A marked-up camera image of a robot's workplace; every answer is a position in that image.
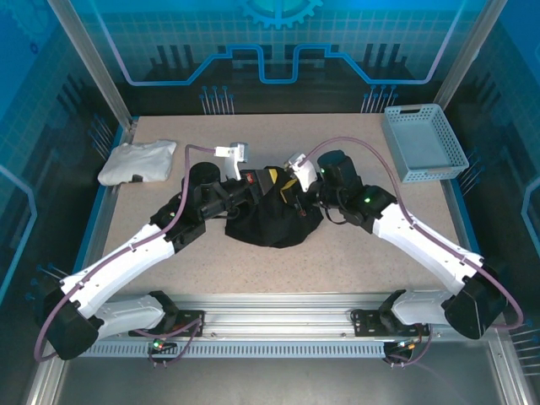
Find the aluminum frame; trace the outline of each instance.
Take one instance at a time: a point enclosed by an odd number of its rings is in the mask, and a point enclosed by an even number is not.
[[[44,354],[52,352],[51,344],[47,343]],[[65,362],[59,358],[38,365],[25,405],[52,405],[54,403],[64,365]]]
[[[465,74],[476,59],[480,48],[486,41],[486,38],[488,38],[507,1],[489,0],[480,12],[476,23],[471,29],[471,34],[469,34],[465,44],[457,54],[456,60],[452,63],[450,71],[446,75],[445,81],[440,86],[433,101],[440,105],[440,108],[443,110],[450,104],[451,98],[456,93]]]
[[[205,311],[201,339],[208,341],[364,341],[397,342],[403,338],[355,337],[353,309],[376,310],[385,294],[200,294],[172,295],[178,308]],[[131,299],[135,296],[119,296]],[[449,326],[433,330],[435,342],[466,342]],[[487,331],[483,341],[493,338]],[[106,340],[129,342],[126,333]],[[187,337],[171,338],[182,341]]]
[[[116,119],[124,129],[129,130],[132,125],[132,115],[127,109],[75,8],[69,0],[47,1]]]
[[[527,378],[523,375],[510,334],[506,331],[495,331],[495,337],[489,340],[489,350],[506,403],[519,405],[537,403],[527,384]]]

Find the beige tabletop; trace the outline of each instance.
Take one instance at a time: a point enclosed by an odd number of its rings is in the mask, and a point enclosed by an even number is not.
[[[391,164],[381,130],[380,114],[317,114],[262,116],[143,116],[133,142],[158,139],[178,142],[170,179],[122,185],[109,230],[105,253],[133,236],[181,188],[184,146],[250,144],[246,168],[281,165],[295,152],[307,153],[319,142],[350,136],[371,143]],[[393,193],[379,162],[353,143],[335,143],[353,160],[365,184]],[[202,160],[223,167],[223,160],[194,151],[192,164]],[[456,242],[438,181],[401,185],[412,213]],[[179,254],[146,271],[122,293],[143,294],[162,289],[167,294],[388,292],[395,289],[440,288],[429,271],[405,253],[352,225],[324,220],[299,246],[273,249],[243,244],[224,235],[224,219],[207,221],[207,232]]]

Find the folded white shirt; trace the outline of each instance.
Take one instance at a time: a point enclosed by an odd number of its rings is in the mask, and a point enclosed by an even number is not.
[[[103,186],[128,182],[165,181],[172,167],[176,142],[124,143],[112,149],[111,156],[98,174]]]

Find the blue plastic basket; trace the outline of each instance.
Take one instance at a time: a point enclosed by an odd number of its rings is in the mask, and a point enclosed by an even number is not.
[[[437,104],[387,107],[382,130],[403,183],[453,179],[469,167]]]

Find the purple cable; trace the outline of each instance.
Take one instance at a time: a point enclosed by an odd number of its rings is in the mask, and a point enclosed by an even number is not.
[[[184,149],[184,171],[185,171],[186,174],[184,175],[185,180],[184,180],[184,186],[182,187],[182,191],[184,191],[184,190],[187,191],[188,187],[189,187],[189,170],[190,170],[189,149],[196,149],[196,150],[200,150],[201,152],[207,152],[207,153],[210,153],[210,154],[213,154],[215,152],[215,149],[213,149],[213,148],[202,148],[200,146],[191,145],[191,144],[186,145],[186,147]],[[155,234],[149,236],[146,239],[143,239],[143,240],[140,240],[139,242],[133,243],[132,244],[133,250],[137,249],[138,247],[140,247],[140,246],[142,246],[142,245],[144,245],[146,243],[151,242],[152,240],[155,240],[155,239],[159,238],[161,235],[164,235],[173,226],[175,226],[176,222],[178,222],[182,212],[184,211],[184,207],[186,206],[186,201],[187,201],[187,198],[181,198],[180,207],[178,208],[178,211],[176,212],[176,215],[172,219],[172,221],[170,221],[170,223],[167,226],[165,226],[160,232],[156,232]],[[103,262],[101,262],[99,265],[94,267],[88,274],[86,274],[86,276],[84,276],[81,279],[79,284],[75,285],[72,289],[69,290],[69,292],[66,295],[64,295],[64,297],[58,302],[57,306],[55,306],[53,308],[53,310],[51,311],[51,313],[49,314],[49,316],[47,317],[47,319],[43,323],[43,326],[41,327],[40,333],[39,333],[39,335],[37,337],[37,340],[35,341],[35,346],[34,346],[34,359],[35,359],[35,361],[43,362],[43,361],[47,361],[47,360],[52,359],[53,357],[57,356],[56,353],[52,353],[52,354],[49,354],[49,355],[43,357],[41,355],[41,353],[42,353],[43,343],[45,341],[45,335],[46,335],[49,327],[51,326],[52,320],[57,315],[58,311],[64,306],[64,304],[66,304],[69,301],[69,299],[71,297],[73,297],[73,295],[77,291],[79,291],[81,288],[83,288],[84,284],[87,283],[99,270],[101,270],[107,264],[115,261],[118,257],[132,251],[132,248],[130,246],[127,246],[124,249],[122,249],[122,250],[118,251],[117,253],[115,253],[114,255],[112,255],[110,257],[107,257]],[[175,334],[182,333],[182,332],[184,332],[184,331],[179,329],[178,331],[175,331]],[[155,335],[155,336],[150,335],[150,337],[151,338],[158,338],[159,335]]]
[[[405,367],[406,365],[411,365],[412,363],[411,362],[407,362],[407,358],[406,357],[403,357],[403,356],[400,356],[398,354],[391,354],[390,357],[393,357],[394,359],[399,359],[399,360],[402,360],[404,361],[405,363],[401,363],[401,365],[403,367]],[[446,386],[448,386],[452,391],[454,391],[454,394],[456,395],[456,397],[458,397],[459,399],[462,400],[463,403],[470,403],[467,399],[465,399],[464,397],[462,397],[462,394],[445,378],[443,377],[442,375],[440,375],[438,372],[436,372],[435,370],[433,370],[431,367],[428,367],[427,365],[425,364],[422,364],[422,363],[415,363],[416,366],[420,367],[421,369],[424,369],[426,371],[428,371],[429,373],[431,373],[437,380],[441,381],[442,383],[444,383]]]
[[[420,359],[422,359],[424,357],[424,355],[426,353],[428,353],[428,349],[429,349],[429,346],[431,346],[431,342],[433,341],[433,331],[431,330],[431,327],[429,327],[429,337],[428,337],[428,341],[425,343],[424,345],[424,348],[422,349],[422,351],[420,352],[420,354],[418,356],[416,356],[414,359],[412,360],[407,360],[407,363],[403,363],[403,367],[406,367],[408,365],[415,365],[417,364]]]
[[[185,325],[183,328],[178,329],[177,331],[174,331],[174,332],[172,332],[172,333],[166,333],[166,334],[164,334],[164,335],[160,335],[161,338],[169,338],[170,336],[175,336],[175,335],[178,334],[178,333],[182,333],[182,332],[184,332],[184,331],[189,330],[189,328],[192,327],[193,325],[197,325],[197,326],[195,327],[195,329],[193,330],[192,335],[190,336],[189,340],[187,341],[186,346],[184,346],[184,348],[181,350],[181,352],[179,352],[178,355],[177,355],[176,357],[174,357],[173,359],[171,359],[171,360],[166,360],[166,361],[163,360],[163,361],[161,362],[161,364],[162,364],[164,367],[167,367],[167,365],[172,365],[172,364],[176,363],[177,361],[180,361],[180,359],[181,359],[182,357],[184,357],[184,354],[186,354],[186,352],[187,352],[187,348],[189,348],[189,346],[192,344],[193,338],[195,337],[195,335],[197,335],[197,332],[198,332],[198,330],[199,330],[199,327],[201,326],[201,323],[202,323],[201,319],[200,319],[200,318],[197,318],[195,321],[192,321],[192,322],[188,323],[188,324]],[[140,334],[142,334],[142,335],[144,335],[144,336],[146,336],[146,337],[148,337],[148,338],[151,338],[151,337],[153,336],[153,335],[151,335],[150,333],[146,333],[145,331],[141,331],[141,330],[139,330],[139,329],[138,329],[136,332],[138,332],[138,333],[140,333]],[[149,353],[149,354],[148,354],[148,359],[149,359],[151,362],[154,363],[154,367],[155,367],[156,365],[159,364],[157,361],[155,361],[154,357],[152,357],[152,353]]]
[[[478,273],[480,273],[483,277],[485,277],[507,300],[510,302],[510,305],[512,305],[512,308],[514,308],[514,311],[517,314],[517,320],[511,325],[493,325],[497,329],[516,329],[517,327],[521,326],[523,323],[523,311],[521,310],[520,305],[517,303],[516,299],[510,294],[510,292],[503,286],[499,281],[497,281],[491,274],[486,272],[483,268],[478,266],[475,262],[470,261],[467,259],[464,255],[462,255],[458,251],[454,251],[451,247],[445,245],[443,242],[437,240],[432,234],[424,230],[422,227],[418,226],[414,219],[411,217],[411,214],[407,211],[405,208],[405,204],[403,203],[402,194],[399,191],[399,186],[397,185],[396,177],[392,173],[392,169],[388,165],[388,163],[384,160],[384,158],[377,152],[375,148],[373,148],[371,145],[369,145],[366,141],[362,141],[357,138],[352,137],[335,137],[328,139],[327,141],[324,141],[322,143],[319,143],[311,152],[307,154],[305,159],[300,162],[300,166],[302,166],[305,162],[309,160],[310,157],[312,157],[314,154],[316,154],[320,149],[324,148],[325,146],[329,145],[330,143],[334,142],[340,142],[340,141],[347,141],[347,142],[353,142],[358,143],[368,149],[384,166],[386,173],[388,173],[388,176],[390,177],[391,185],[394,188],[394,192],[396,193],[397,203],[399,204],[399,208],[402,210],[403,215],[405,216],[405,219],[409,222],[409,224],[415,228],[420,234],[422,234],[425,238],[430,240],[431,242],[435,243],[438,247],[441,249],[447,251],[451,255],[453,255],[455,258],[459,259],[460,262],[467,264],[468,266],[472,267],[474,270],[476,270]]]

